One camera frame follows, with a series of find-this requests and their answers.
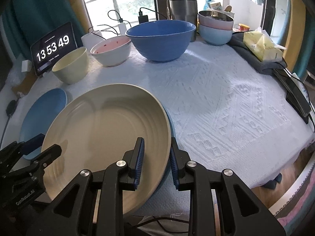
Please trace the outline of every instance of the blue plate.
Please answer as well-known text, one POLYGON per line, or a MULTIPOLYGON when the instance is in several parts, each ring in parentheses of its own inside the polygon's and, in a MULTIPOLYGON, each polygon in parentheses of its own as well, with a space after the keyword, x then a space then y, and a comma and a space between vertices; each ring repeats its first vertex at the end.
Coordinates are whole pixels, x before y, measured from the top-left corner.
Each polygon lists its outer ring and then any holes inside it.
MULTIPOLYGON (((168 118, 168 120, 169 120, 169 122, 170 122, 171 137, 176 137, 175 127, 174 127, 174 123, 173 123, 173 121, 172 121, 172 118, 171 118, 169 112, 165 109, 165 107, 163 107, 163 108, 164 108, 164 111, 166 112, 167 118, 168 118)), ((153 194, 155 194, 155 193, 161 188, 161 186, 164 184, 164 182, 165 182, 167 176, 169 175, 170 170, 171 170, 171 164, 170 164, 170 161, 168 161, 168 162, 167 162, 167 165, 166 165, 166 168, 165 168, 165 171, 164 171, 164 175, 163 175, 163 177, 162 177, 162 179, 161 179, 161 182, 159 183, 159 185, 157 186, 157 188, 155 189, 155 191, 154 191, 153 194)))
MULTIPOLYGON (((28 141, 39 133, 46 134, 48 128, 67 105, 67 95, 60 88, 52 89, 35 101, 27 112, 20 131, 19 141, 28 141)), ((28 155, 23 155, 26 160, 31 160, 41 152, 41 148, 28 155)))

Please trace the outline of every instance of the pink bowl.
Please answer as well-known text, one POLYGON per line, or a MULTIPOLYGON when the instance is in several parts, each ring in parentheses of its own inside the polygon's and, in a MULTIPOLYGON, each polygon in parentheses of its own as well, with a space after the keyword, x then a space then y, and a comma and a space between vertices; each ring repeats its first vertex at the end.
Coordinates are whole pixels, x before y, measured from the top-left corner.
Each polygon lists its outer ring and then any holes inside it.
POLYGON ((221 30, 232 30, 234 20, 232 17, 219 11, 200 11, 199 24, 221 30))
POLYGON ((91 55, 103 66, 117 66, 129 57, 130 50, 131 40, 120 35, 96 44, 91 49, 91 55))

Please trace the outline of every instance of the white bowl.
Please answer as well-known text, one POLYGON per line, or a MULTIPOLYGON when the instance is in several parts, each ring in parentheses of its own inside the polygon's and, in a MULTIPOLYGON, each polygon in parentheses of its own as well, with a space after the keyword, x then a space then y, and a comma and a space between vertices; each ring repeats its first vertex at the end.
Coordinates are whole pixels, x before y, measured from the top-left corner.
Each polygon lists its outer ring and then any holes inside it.
POLYGON ((52 72, 64 83, 74 84, 88 73, 89 60, 85 47, 78 48, 61 58, 52 72))
POLYGON ((233 30, 221 30, 199 25, 199 34, 207 43, 212 45, 223 45, 232 38, 233 30))
POLYGON ((91 55, 103 66, 117 66, 130 54, 131 40, 125 35, 116 36, 96 44, 91 55))

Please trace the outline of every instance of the digital clock display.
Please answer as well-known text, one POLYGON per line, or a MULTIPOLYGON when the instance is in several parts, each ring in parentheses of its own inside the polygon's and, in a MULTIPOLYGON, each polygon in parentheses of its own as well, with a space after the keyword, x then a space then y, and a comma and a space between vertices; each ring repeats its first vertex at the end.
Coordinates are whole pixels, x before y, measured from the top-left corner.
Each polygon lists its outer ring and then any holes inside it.
POLYGON ((76 48, 71 22, 45 35, 31 47, 36 75, 42 75, 59 59, 76 48))

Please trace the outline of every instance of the light blue bowl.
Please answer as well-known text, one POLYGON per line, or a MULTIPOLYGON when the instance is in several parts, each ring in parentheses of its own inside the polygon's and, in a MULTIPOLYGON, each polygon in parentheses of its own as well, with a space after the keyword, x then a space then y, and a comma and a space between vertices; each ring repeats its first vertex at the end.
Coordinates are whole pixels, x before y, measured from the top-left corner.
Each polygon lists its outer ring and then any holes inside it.
POLYGON ((232 38, 233 30, 221 30, 211 27, 199 25, 199 34, 207 42, 212 45, 223 45, 228 43, 232 38))
POLYGON ((179 58, 187 49, 196 26, 180 20, 158 20, 127 30, 139 53, 147 59, 166 62, 179 58))
MULTIPOLYGON (((52 89, 35 101, 27 112, 20 131, 19 141, 28 141, 38 134, 46 134, 48 128, 67 105, 67 94, 60 88, 52 89)), ((41 148, 28 155, 23 155, 26 160, 31 160, 40 154, 41 148)))

